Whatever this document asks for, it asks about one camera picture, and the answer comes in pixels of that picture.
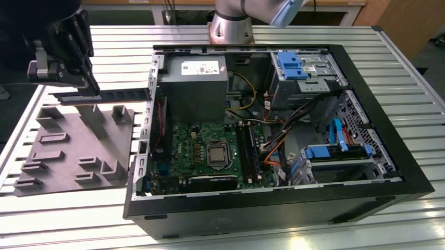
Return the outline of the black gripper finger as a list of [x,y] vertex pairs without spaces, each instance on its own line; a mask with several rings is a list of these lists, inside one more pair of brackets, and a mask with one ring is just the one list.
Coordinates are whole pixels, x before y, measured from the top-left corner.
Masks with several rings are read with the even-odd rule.
[[93,74],[93,63],[91,57],[94,57],[94,46],[93,46],[93,37],[91,37],[91,28],[90,28],[90,19],[89,12],[86,10],[78,10],[77,12],[77,24],[75,27],[79,30],[79,39],[81,39],[81,50],[83,53],[83,73],[89,82],[89,87],[83,90],[85,96],[94,96],[99,94],[99,85]]
[[41,40],[34,40],[37,59],[29,64],[27,77],[31,83],[74,87],[81,95],[90,94],[90,83],[81,69],[70,68],[67,62],[50,54]]

